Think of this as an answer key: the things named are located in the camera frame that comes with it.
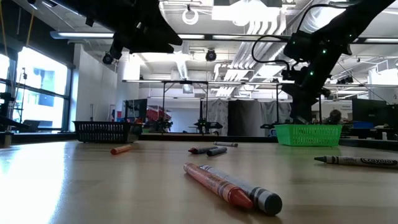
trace wooden table surface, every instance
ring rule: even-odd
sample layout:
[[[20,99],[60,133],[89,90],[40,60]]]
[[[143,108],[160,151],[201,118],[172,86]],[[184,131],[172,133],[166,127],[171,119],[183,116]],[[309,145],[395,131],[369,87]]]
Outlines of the wooden table surface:
[[[215,157],[209,142],[54,142],[0,149],[0,223],[397,223],[396,170],[327,165],[315,156],[398,158],[354,147],[242,143]],[[276,217],[230,206],[184,173],[208,164],[280,195]]]

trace window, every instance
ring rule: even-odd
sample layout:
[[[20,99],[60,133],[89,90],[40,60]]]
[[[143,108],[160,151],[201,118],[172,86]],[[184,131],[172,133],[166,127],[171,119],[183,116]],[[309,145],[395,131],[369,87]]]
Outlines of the window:
[[[61,128],[63,115],[63,98],[19,89],[13,120],[40,121],[40,128]]]
[[[13,120],[40,121],[39,128],[62,128],[63,107],[69,100],[65,97],[68,68],[26,47],[18,57],[16,82],[20,85]]]
[[[24,47],[18,54],[17,82],[65,95],[67,76],[68,68],[65,65],[32,49]]]
[[[8,68],[10,66],[10,60],[0,54],[0,78],[7,79]],[[0,93],[4,93],[6,91],[6,84],[0,83]]]

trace security camera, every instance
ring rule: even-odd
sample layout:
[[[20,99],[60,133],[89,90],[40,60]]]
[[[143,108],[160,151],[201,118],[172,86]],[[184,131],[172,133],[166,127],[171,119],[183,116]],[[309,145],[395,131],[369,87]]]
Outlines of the security camera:
[[[111,54],[106,53],[104,58],[102,59],[102,62],[104,62],[105,65],[111,65],[113,62],[113,57]]]
[[[214,62],[217,58],[217,54],[213,49],[209,49],[206,54],[206,61]]]

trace curtain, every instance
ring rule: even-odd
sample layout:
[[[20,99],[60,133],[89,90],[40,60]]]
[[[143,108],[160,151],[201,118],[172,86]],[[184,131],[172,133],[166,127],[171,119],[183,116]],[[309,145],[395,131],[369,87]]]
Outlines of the curtain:
[[[277,121],[276,101],[230,101],[228,106],[228,135],[264,137],[268,130],[261,129],[263,124]],[[290,103],[279,103],[279,122],[290,120]]]
[[[217,130],[220,136],[227,136],[228,134],[228,101],[215,100],[209,101],[208,122],[219,122],[223,126],[222,129]],[[206,117],[206,102],[203,102],[203,117]]]
[[[264,137],[261,103],[258,101],[230,101],[228,106],[228,135]]]
[[[264,116],[264,124],[273,124],[277,121],[276,104],[276,101],[261,103],[261,113]],[[279,123],[284,123],[286,120],[291,121],[291,111],[292,107],[290,103],[279,102]]]

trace black basket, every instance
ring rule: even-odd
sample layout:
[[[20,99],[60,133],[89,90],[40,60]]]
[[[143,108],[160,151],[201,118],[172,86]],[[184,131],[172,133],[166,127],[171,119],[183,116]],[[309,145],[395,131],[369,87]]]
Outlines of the black basket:
[[[77,139],[81,142],[127,143],[136,137],[130,133],[131,123],[74,121]]]

